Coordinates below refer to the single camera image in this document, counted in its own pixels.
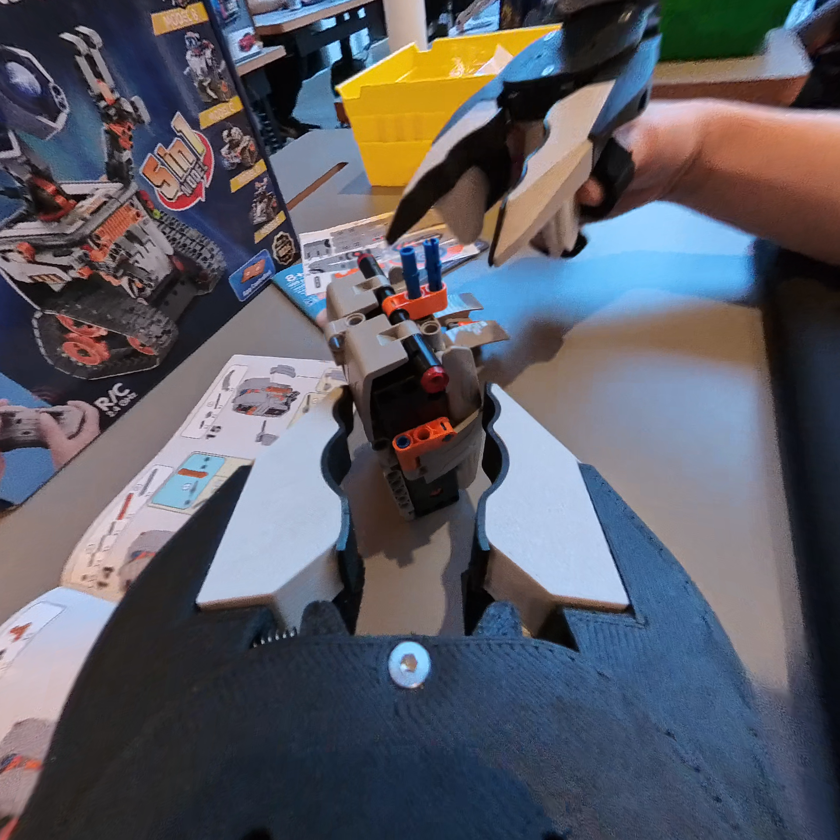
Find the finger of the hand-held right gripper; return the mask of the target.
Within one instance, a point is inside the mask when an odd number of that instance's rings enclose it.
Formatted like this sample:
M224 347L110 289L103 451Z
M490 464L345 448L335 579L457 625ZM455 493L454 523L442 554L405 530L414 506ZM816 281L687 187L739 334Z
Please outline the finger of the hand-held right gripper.
M429 148L394 211L393 244L436 207L461 242L477 238L484 215L508 189L508 119L496 100L469 101Z
M551 256L571 255L581 232L576 193L594 164L590 132L614 85L614 80L588 85L549 109L542 141L502 204L490 249L493 266L534 241Z

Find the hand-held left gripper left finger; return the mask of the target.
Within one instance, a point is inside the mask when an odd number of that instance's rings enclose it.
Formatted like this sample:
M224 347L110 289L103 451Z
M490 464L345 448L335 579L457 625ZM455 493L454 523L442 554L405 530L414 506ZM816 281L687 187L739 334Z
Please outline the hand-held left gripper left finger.
M257 458L198 592L200 608L267 606L291 631L311 602L331 602L355 632L360 554L341 487L353 414L350 388L335 387Z

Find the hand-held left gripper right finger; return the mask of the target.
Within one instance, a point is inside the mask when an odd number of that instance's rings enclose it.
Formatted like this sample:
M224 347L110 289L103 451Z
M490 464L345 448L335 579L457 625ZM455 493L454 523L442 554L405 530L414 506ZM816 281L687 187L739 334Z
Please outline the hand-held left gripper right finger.
M468 570L465 631L492 602L517 607L530 634L566 634L562 610L622 613L625 585L580 461L497 385L486 389L479 498Z

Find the white instruction booklet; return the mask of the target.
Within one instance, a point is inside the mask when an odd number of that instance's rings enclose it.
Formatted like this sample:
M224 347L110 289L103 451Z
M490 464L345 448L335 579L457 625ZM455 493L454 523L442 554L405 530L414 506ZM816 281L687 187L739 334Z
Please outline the white instruction booklet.
M177 434L93 522L59 586L2 625L2 838L25 809L115 603L228 477L344 383L328 362L233 356Z

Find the grey building block model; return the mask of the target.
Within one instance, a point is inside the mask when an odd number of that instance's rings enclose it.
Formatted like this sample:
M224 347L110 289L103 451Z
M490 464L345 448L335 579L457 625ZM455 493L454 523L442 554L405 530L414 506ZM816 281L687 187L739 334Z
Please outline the grey building block model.
M475 320L474 297L449 293L439 239L404 245L400 263L369 250L327 289L325 329L395 504L405 520L454 504L476 478L485 393L476 352L508 340Z

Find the person's right forearm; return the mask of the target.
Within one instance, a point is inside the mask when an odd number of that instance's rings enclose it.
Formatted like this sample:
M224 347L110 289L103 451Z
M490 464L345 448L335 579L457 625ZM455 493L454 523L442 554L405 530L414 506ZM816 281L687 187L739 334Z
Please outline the person's right forearm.
M679 200L838 266L838 112L719 103L700 125Z

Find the grey desk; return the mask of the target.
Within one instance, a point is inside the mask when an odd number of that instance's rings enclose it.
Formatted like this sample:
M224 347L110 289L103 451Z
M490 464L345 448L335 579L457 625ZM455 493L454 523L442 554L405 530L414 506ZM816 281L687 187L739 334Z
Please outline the grey desk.
M598 469L675 555L760 688L809 680L749 238L670 204L590 226L576 259L482 259L448 277L508 331L483 372ZM5 621L59 582L111 499L234 354L328 359L264 290L22 507L2 515Z

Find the person's right hand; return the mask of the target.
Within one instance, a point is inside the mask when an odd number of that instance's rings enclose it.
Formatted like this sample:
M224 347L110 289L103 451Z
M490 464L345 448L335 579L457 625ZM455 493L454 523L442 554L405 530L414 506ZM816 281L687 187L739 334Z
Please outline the person's right hand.
M712 100L655 100L616 129L615 142L633 158L634 176L613 210L616 217L667 196L697 156Z

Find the yellow plastic bin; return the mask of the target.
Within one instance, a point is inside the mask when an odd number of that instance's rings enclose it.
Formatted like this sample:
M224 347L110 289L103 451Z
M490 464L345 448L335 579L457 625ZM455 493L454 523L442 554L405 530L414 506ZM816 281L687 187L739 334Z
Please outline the yellow plastic bin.
M494 77L448 78L462 45L499 43L514 56L560 25L440 38L408 45L339 85L353 136L373 186L405 186L455 111Z

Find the clear plastic bags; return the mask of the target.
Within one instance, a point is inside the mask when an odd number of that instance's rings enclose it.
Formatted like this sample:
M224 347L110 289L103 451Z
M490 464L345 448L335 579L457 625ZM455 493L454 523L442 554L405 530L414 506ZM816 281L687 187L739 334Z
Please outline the clear plastic bags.
M514 56L499 43L484 46L462 45L451 59L448 78L463 81L476 77L494 77Z

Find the white paper roll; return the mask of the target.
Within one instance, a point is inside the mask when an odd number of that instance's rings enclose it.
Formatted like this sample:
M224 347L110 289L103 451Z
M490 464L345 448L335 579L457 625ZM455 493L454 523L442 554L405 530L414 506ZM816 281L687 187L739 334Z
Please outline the white paper roll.
M427 19L424 0L384 0L382 2L389 50L394 53L415 45L428 48Z

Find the wooden table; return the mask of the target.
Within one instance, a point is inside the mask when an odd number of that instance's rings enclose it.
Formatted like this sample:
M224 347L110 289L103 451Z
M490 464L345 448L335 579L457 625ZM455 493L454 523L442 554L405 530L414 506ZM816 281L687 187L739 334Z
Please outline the wooden table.
M657 65L651 98L714 98L772 107L790 106L812 71L811 58L798 35L774 28L752 56Z

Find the grey orange sticker sheet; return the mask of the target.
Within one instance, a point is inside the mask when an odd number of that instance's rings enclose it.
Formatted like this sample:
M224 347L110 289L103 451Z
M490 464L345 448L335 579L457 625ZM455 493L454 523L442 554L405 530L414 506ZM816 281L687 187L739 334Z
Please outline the grey orange sticker sheet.
M412 247L417 267L425 267L424 241L437 238L442 265L477 256L489 247L478 239L462 245L439 216L431 214L420 225L400 237L393 245L385 240L392 214L367 217L357 222L300 234L301 264L306 276L315 276L315 286L325 287L334 276L344 276L357 270L360 254L370 253L385 273L402 264L400 250Z

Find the blue manual booklet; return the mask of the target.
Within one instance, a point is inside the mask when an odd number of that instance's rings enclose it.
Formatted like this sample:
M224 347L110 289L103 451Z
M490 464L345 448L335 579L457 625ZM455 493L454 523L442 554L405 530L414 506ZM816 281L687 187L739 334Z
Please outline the blue manual booklet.
M278 271L272 278L275 287L310 321L323 329L328 322L326 293L307 294L305 272L301 262Z

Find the blue toy robot kit box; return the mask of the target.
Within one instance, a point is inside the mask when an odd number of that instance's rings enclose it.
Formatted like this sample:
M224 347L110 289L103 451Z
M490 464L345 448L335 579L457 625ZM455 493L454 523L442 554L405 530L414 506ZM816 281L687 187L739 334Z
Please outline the blue toy robot kit box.
M1 8L2 511L298 261L218 2Z

